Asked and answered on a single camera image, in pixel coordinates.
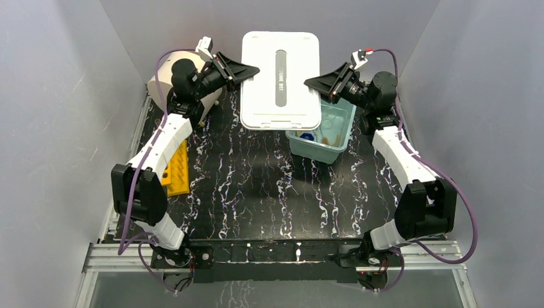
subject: blue object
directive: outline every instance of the blue object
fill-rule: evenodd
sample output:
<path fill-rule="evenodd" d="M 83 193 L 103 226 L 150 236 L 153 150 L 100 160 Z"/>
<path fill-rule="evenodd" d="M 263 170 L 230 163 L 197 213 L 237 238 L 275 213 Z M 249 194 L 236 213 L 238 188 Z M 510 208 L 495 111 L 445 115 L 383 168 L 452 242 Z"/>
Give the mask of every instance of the blue object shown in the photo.
<path fill-rule="evenodd" d="M 302 135 L 300 135 L 300 137 L 302 139 L 306 139 L 306 140 L 310 140 L 310 141 L 316 140 L 311 133 L 303 133 Z"/>

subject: white cylindrical object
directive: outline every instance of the white cylindrical object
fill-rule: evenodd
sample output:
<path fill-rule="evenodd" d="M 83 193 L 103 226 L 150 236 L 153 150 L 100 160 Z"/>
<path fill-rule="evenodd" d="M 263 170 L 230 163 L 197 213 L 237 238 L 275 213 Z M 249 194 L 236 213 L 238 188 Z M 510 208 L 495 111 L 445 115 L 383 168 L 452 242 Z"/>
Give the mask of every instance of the white cylindrical object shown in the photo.
<path fill-rule="evenodd" d="M 158 69 L 158 82 L 164 95 L 164 99 L 166 99 L 168 92 L 172 89 L 172 65 L 179 59 L 191 60 L 199 72 L 202 67 L 204 67 L 204 61 L 193 51 L 176 51 L 171 53 Z M 201 100 L 204 105 L 204 112 L 202 113 L 200 121 L 204 120 L 208 111 L 210 111 L 216 100 L 219 98 L 219 95 L 221 95 L 221 91 L 222 89 L 219 89 Z M 155 82 L 155 75 L 148 81 L 148 92 L 155 104 L 162 109 L 157 83 Z"/>
<path fill-rule="evenodd" d="M 176 226 L 168 213 L 155 225 L 150 226 L 143 221 L 135 221 L 145 232 L 152 233 L 158 239 L 158 245 L 168 250 L 177 250 L 182 245 L 185 234 Z"/>
<path fill-rule="evenodd" d="M 386 250 L 406 242 L 406 240 L 398 233 L 394 219 L 385 223 L 385 225 L 370 231 L 370 238 L 372 238 L 372 245 L 376 250 Z"/>

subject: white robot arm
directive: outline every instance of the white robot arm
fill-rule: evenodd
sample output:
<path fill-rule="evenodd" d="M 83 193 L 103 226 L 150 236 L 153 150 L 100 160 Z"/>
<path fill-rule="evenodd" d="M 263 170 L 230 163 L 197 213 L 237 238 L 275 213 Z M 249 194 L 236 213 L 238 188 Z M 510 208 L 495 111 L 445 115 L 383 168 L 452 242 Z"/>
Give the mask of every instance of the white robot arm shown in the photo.
<path fill-rule="evenodd" d="M 232 91 L 244 80 L 255 76 L 259 69 L 235 62 L 220 52 L 211 53 L 211 38 L 200 40 L 196 51 L 206 61 L 200 72 L 188 58 L 172 66 L 172 89 L 167 95 L 167 121 L 151 136 L 148 143 L 127 164 L 117 164 L 112 170 L 114 209 L 130 217 L 157 243 L 153 249 L 176 264 L 186 264 L 189 257 L 185 247 L 187 236 L 167 213 L 167 195 L 160 183 L 168 162 L 183 140 L 191 135 L 208 108 L 202 100 L 222 87 Z M 131 191 L 135 166 L 142 164 Z"/>

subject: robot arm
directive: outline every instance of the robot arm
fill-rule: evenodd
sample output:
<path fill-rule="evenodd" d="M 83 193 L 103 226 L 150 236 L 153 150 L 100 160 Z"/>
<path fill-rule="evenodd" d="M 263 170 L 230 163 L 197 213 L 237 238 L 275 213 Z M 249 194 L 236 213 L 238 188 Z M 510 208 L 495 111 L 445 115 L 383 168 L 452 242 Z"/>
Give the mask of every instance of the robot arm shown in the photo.
<path fill-rule="evenodd" d="M 126 165 L 117 164 L 112 170 L 115 211 L 125 215 L 127 208 L 132 207 L 130 219 L 153 234 L 158 243 L 152 246 L 153 249 L 175 264 L 187 262 L 189 256 L 185 248 L 189 240 L 167 213 L 168 199 L 160 183 L 162 174 L 183 140 L 199 123 L 204 112 L 201 99 L 223 86 L 228 91 L 235 90 L 242 81 L 259 72 L 258 68 L 234 62 L 220 52 L 212 54 L 211 48 L 210 38 L 204 37 L 199 41 L 196 51 L 206 61 L 200 73 L 189 59 L 178 60 L 172 65 L 173 88 L 167 95 L 169 115 L 166 124 L 154 132 L 148 143 Z M 142 162 L 149 149 L 137 178 L 133 202 L 129 204 L 135 166 Z"/>
<path fill-rule="evenodd" d="M 357 51 L 352 63 L 344 63 L 334 72 L 305 81 L 321 97 L 333 104 L 344 98 L 362 109 L 361 130 L 372 145 L 382 154 L 397 177 L 402 197 L 395 218 L 381 227 L 367 231 L 357 250 L 363 262 L 381 259 L 391 247 L 419 237 L 450 232 L 454 226 L 457 192 L 445 180 L 414 159 L 412 146 L 397 127 L 392 111 L 397 96 L 397 78 L 389 72 L 379 72 L 369 83 L 359 81 L 356 72 L 366 63 L 371 51 Z M 409 153 L 401 144 L 398 134 L 412 150 Z"/>

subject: glass panel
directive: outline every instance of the glass panel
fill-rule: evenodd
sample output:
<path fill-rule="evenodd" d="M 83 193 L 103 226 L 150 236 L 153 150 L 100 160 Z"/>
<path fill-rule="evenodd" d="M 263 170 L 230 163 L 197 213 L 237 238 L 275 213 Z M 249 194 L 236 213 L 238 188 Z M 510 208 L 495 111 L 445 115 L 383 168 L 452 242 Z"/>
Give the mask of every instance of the glass panel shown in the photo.
<path fill-rule="evenodd" d="M 389 271 L 389 274 L 392 281 L 397 272 Z M 394 288 L 378 296 L 362 291 L 357 284 L 336 284 L 333 281 L 251 280 L 193 284 L 183 294 L 174 297 L 172 293 L 165 294 L 164 288 L 148 273 L 100 273 L 90 306 L 446 308 L 463 305 L 452 271 L 409 270 L 404 272 L 404 276 Z"/>

